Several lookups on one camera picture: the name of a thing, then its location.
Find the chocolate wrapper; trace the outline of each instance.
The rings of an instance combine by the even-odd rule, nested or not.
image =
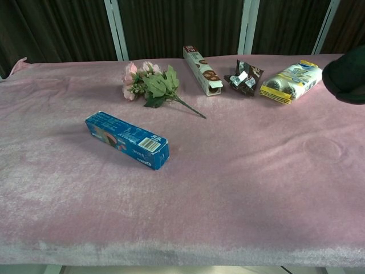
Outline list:
[[[236,74],[225,75],[224,79],[229,85],[240,93],[248,96],[254,96],[257,83],[263,70],[258,67],[251,66],[250,64],[237,60]]]

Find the barcode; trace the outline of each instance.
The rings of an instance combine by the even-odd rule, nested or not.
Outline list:
[[[146,137],[138,145],[150,152],[154,152],[160,146],[160,143]]]

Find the blue cardboard box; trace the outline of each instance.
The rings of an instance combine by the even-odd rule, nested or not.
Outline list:
[[[91,134],[154,170],[169,158],[168,141],[99,111],[85,120]]]

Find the pink fuzzy tablecloth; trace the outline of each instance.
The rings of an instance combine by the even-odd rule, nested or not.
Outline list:
[[[262,80],[306,59],[236,59]],[[0,82],[0,263],[365,266],[365,107],[316,85],[291,105],[226,83],[207,97],[182,59],[183,100],[144,108],[121,92],[126,62],[27,64]],[[96,111],[169,140],[159,171],[93,138]]]

